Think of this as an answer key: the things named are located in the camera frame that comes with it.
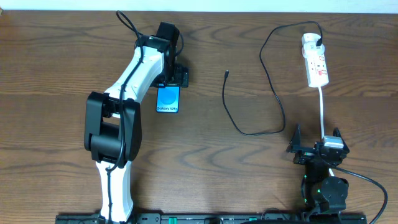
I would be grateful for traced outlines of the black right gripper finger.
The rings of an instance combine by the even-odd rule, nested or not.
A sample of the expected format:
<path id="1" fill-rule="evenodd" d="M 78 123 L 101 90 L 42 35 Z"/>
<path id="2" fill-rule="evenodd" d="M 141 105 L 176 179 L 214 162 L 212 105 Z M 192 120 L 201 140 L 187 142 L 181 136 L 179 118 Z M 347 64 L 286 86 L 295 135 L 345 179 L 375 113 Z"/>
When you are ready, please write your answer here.
<path id="1" fill-rule="evenodd" d="M 343 138 L 341 137 L 340 130 L 338 128 L 334 128 L 332 137 L 333 137 L 333 144 L 335 145 L 345 144 Z"/>
<path id="2" fill-rule="evenodd" d="M 299 151 L 301 151 L 301 132 L 300 125 L 297 124 L 292 139 L 287 146 L 286 152 L 297 153 Z"/>

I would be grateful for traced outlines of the blue Galaxy smartphone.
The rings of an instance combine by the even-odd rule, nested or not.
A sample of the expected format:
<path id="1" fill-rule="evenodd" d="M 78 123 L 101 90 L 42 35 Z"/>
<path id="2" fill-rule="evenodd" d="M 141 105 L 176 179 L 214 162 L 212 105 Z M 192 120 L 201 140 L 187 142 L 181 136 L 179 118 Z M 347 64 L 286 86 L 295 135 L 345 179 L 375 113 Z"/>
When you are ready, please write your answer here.
<path id="1" fill-rule="evenodd" d="M 156 112 L 178 113 L 180 100 L 180 88 L 167 86 L 157 91 Z"/>

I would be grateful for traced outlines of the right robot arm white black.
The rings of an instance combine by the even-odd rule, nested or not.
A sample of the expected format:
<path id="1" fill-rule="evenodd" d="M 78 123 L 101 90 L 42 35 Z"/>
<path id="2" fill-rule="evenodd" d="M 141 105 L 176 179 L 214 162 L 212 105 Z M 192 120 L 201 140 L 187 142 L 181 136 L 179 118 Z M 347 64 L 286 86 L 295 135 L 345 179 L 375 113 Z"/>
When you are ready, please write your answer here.
<path id="1" fill-rule="evenodd" d="M 305 166 L 301 192 L 314 214 L 337 214 L 346 208 L 348 181 L 330 174 L 330 169 L 340 165 L 349 153 L 338 128 L 331 136 L 324 136 L 314 146 L 306 147 L 301 144 L 297 125 L 286 151 L 295 154 L 294 164 Z"/>

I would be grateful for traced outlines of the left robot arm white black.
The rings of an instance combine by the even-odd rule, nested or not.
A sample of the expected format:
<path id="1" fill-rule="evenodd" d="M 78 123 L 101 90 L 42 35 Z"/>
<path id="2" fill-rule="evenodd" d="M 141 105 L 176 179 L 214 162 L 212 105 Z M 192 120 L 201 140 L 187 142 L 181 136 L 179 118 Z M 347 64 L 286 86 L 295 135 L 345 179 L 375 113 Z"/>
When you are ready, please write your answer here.
<path id="1" fill-rule="evenodd" d="M 168 22 L 161 22 L 154 35 L 138 34 L 134 56 L 119 79 L 86 100 L 84 147 L 99 170 L 103 194 L 99 223 L 132 219 L 131 165 L 142 142 L 141 103 L 155 87 L 157 112 L 178 112 L 180 90 L 189 85 L 189 69 L 176 62 L 181 39 Z"/>

